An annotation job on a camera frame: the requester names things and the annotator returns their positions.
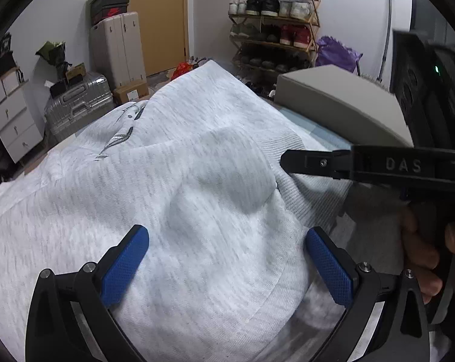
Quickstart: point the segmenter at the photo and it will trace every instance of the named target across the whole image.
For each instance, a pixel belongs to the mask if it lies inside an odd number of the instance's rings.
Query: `blue gripper pad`
[[[120,302],[148,248],[149,232],[140,226],[102,278],[100,297],[105,307]]]
[[[314,228],[310,229],[308,234],[306,234],[305,243],[308,254],[315,263],[333,300],[348,309],[353,302],[353,283],[351,278]]]

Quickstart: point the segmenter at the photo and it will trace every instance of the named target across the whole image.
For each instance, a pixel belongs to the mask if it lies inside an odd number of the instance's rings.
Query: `white sneaker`
[[[293,3],[290,0],[279,0],[280,1],[280,17],[289,17]]]
[[[297,1],[293,2],[293,7],[291,8],[290,16],[295,19],[307,21],[309,19],[311,12],[309,11],[308,3],[299,3]]]
[[[246,8],[247,8],[246,0],[239,0],[238,15],[245,15],[246,14]]]
[[[231,2],[229,3],[229,15],[237,15],[238,6],[239,6],[239,0],[231,0]]]

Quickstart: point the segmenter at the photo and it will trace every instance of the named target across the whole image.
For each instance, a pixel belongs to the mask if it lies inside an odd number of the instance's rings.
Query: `aluminum suitcase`
[[[62,141],[115,107],[105,76],[89,72],[81,83],[50,98],[46,121],[52,134]]]
[[[139,14],[127,12],[103,19],[90,30],[90,49],[96,71],[112,89],[145,79]]]

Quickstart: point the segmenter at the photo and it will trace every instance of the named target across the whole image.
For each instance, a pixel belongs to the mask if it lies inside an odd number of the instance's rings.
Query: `screw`
[[[413,277],[414,277],[414,276],[413,276],[413,272],[412,272],[411,269],[406,269],[406,270],[404,271],[404,275],[405,275],[407,278],[409,278],[409,279],[413,279]]]
[[[86,273],[89,274],[90,272],[93,272],[95,268],[96,268],[96,264],[94,262],[87,262],[83,266],[83,271],[85,271]]]
[[[43,269],[40,272],[40,278],[41,279],[46,279],[48,276],[50,276],[50,274],[51,274],[51,271],[49,269]]]
[[[358,268],[363,272],[370,272],[372,270],[372,266],[366,261],[359,263]]]

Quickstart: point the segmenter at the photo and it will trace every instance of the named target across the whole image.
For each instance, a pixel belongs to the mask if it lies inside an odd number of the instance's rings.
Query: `white cabinet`
[[[20,82],[16,70],[0,79],[0,138],[18,162],[43,139],[45,121],[30,93],[30,83]]]

